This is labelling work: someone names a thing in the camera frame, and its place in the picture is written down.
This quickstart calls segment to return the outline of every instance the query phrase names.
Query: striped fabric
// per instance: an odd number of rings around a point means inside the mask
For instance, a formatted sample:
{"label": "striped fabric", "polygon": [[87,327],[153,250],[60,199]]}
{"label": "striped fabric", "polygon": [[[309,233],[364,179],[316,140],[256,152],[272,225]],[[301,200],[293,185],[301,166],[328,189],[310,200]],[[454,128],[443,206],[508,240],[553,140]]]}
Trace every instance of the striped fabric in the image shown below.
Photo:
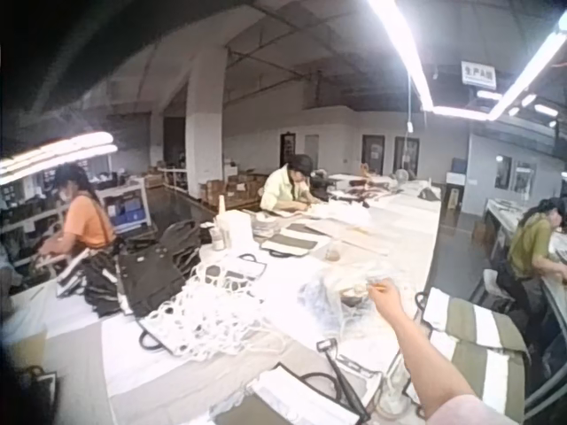
{"label": "striped fabric", "polygon": [[282,228],[277,235],[273,235],[261,244],[261,249],[276,251],[302,257],[308,254],[319,243],[327,243],[330,239],[321,233],[308,228],[302,223],[292,223]]}
{"label": "striped fabric", "polygon": [[522,335],[507,315],[449,297],[436,288],[431,288],[423,320],[437,331],[461,341],[486,348],[527,352]]}
{"label": "striped fabric", "polygon": [[[521,353],[502,354],[436,330],[431,333],[431,344],[451,360],[484,403],[512,421],[522,423],[524,362]],[[406,394],[421,405],[413,383],[406,388]]]}

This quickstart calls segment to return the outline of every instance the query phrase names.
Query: sign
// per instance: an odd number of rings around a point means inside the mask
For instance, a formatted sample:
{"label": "sign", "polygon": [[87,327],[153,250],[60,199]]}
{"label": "sign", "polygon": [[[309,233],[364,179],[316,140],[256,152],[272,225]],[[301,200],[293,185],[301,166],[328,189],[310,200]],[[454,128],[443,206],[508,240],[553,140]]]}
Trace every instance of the sign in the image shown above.
{"label": "sign", "polygon": [[470,86],[496,89],[496,71],[493,66],[461,62],[462,83]]}

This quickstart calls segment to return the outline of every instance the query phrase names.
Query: yellow shirt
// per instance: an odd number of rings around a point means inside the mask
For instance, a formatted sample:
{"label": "yellow shirt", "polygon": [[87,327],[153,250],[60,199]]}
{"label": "yellow shirt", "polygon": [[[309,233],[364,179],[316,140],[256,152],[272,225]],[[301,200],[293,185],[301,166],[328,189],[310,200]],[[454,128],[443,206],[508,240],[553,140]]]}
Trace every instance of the yellow shirt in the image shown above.
{"label": "yellow shirt", "polygon": [[508,261],[517,277],[533,277],[532,260],[536,256],[547,258],[553,229],[545,214],[534,214],[518,228],[508,253]]}
{"label": "yellow shirt", "polygon": [[76,235],[89,248],[103,248],[116,237],[103,208],[83,195],[73,199],[69,205],[63,232]]}
{"label": "yellow shirt", "polygon": [[278,201],[299,200],[309,187],[305,182],[294,184],[287,174],[287,165],[274,171],[264,184],[264,194],[260,202],[262,210],[273,211]]}

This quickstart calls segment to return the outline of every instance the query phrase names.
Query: olive green shirt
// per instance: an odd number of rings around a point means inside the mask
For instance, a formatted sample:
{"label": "olive green shirt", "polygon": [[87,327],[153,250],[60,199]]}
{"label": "olive green shirt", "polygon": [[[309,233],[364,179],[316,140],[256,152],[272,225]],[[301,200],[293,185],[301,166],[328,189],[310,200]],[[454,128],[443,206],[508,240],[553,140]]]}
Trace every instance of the olive green shirt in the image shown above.
{"label": "olive green shirt", "polygon": [[533,258],[539,255],[544,258],[548,256],[552,232],[551,223],[545,214],[541,213],[534,214],[522,228],[517,228],[508,254],[508,261],[517,277],[535,275]]}

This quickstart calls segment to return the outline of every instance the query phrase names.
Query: worker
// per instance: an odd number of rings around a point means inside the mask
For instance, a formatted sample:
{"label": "worker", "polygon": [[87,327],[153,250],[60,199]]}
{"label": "worker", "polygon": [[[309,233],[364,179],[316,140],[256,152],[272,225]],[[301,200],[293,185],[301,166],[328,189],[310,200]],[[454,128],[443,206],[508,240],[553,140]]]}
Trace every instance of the worker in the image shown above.
{"label": "worker", "polygon": [[70,204],[62,232],[47,239],[40,254],[74,255],[84,248],[103,249],[113,244],[113,226],[85,170],[74,163],[58,166],[53,187],[61,200]]}
{"label": "worker", "polygon": [[[497,266],[496,283],[516,301],[517,309],[510,317],[522,330],[527,343],[537,342],[538,327],[545,315],[545,309],[540,307],[543,303],[540,283],[533,278],[559,274],[567,281],[567,266],[548,257],[549,240],[563,226],[565,210],[565,202],[559,197],[543,199],[529,209],[518,223],[507,258]],[[518,309],[527,315],[524,326],[517,316]]]}
{"label": "worker", "polygon": [[313,161],[308,155],[293,155],[290,162],[266,180],[261,209],[305,211],[309,205],[319,203],[307,184],[312,171]]}
{"label": "worker", "polygon": [[484,404],[459,370],[431,344],[401,306],[400,293],[385,279],[369,286],[376,309],[392,326],[428,425],[512,425]]}

